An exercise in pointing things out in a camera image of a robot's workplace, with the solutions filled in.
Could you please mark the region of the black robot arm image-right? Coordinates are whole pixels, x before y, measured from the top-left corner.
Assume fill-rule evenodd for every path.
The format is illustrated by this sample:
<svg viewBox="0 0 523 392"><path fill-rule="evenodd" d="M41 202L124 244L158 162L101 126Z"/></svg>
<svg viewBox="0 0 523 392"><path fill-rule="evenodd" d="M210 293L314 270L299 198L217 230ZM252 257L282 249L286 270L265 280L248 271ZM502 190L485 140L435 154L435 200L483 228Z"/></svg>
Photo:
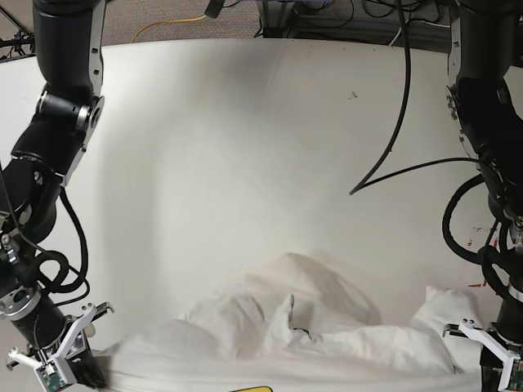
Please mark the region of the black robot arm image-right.
<svg viewBox="0 0 523 392"><path fill-rule="evenodd" d="M449 100L478 161L479 175L458 188L445 209L442 231L457 256L479 265L502 304L495 323L471 320L447 331L481 343L483 391L522 389L522 119L504 80L514 60L520 1L451 1ZM460 198L485 184L498 243L477 252L458 245L450 219Z"/></svg>

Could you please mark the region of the black robot arm image-left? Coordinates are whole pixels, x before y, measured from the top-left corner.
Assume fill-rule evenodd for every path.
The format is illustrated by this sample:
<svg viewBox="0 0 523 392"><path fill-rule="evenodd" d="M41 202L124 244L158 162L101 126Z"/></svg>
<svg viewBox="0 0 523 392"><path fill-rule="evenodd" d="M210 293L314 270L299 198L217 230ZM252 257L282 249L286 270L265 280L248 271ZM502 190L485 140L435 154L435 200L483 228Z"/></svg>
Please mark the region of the black robot arm image-left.
<svg viewBox="0 0 523 392"><path fill-rule="evenodd" d="M89 325L109 305L63 314L88 288L87 239L66 186L87 149L104 106L101 39L103 1L36 1L34 41L45 87L27 129L1 170L1 316L26 339L7 366L33 369L45 391L105 378L92 354Z"/></svg>

